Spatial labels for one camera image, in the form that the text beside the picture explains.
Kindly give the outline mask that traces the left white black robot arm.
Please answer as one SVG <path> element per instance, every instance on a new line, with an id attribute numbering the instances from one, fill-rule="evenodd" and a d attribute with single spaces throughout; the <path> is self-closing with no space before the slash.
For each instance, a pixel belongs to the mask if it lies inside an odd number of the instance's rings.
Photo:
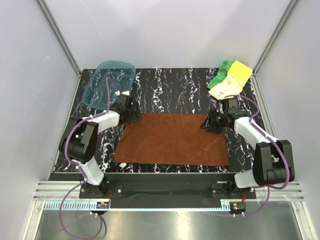
<path id="1" fill-rule="evenodd" d="M 139 103 L 129 90 L 115 92 L 116 100 L 96 115 L 69 118 L 59 143 L 59 152 L 83 175 L 91 185 L 90 192 L 97 198 L 108 193 L 105 175 L 95 159 L 98 134 L 110 128 L 142 119 Z"/>

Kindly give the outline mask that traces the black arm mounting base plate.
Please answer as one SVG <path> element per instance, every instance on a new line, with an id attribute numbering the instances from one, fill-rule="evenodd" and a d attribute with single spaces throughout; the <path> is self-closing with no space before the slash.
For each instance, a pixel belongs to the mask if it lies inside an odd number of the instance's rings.
<path id="1" fill-rule="evenodd" d="M 254 200 L 250 187 L 237 188 L 235 173 L 107 173 L 101 187 L 88 183 L 80 187 L 81 199 L 131 196 L 197 196 L 213 199 Z"/>

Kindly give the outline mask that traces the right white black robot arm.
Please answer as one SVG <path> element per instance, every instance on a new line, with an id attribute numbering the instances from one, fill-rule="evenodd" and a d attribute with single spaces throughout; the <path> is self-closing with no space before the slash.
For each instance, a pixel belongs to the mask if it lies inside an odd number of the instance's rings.
<path id="1" fill-rule="evenodd" d="M 227 185 L 228 195 L 239 198 L 246 188 L 269 187 L 282 190 L 295 179 L 292 145 L 288 140 L 280 140 L 267 133 L 256 124 L 254 117 L 239 107 L 239 95 L 231 95 L 221 101 L 222 108 L 212 108 L 200 126 L 209 133 L 221 134 L 229 128 L 242 136 L 254 149 L 250 170 L 238 172 L 234 181 Z"/>

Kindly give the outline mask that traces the brown towel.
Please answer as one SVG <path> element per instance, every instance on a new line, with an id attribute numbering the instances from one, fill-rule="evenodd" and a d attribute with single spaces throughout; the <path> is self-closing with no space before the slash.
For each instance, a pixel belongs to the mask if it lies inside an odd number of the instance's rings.
<path id="1" fill-rule="evenodd" d="M 129 123 L 115 149 L 117 163 L 205 165 L 230 164 L 225 133 L 201 125 L 205 114 L 144 113 Z"/>

